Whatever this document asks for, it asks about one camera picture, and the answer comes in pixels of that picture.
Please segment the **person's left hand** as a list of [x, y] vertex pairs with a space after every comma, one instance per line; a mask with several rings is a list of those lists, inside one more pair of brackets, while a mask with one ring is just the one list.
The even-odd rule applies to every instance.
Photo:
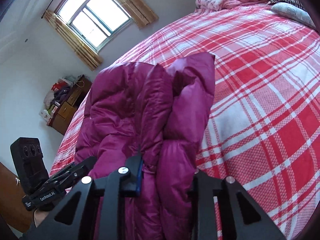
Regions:
[[37, 228], [44, 220], [45, 218], [49, 215], [49, 211], [41, 211], [39, 209], [36, 209], [34, 211], [34, 224], [35, 227]]

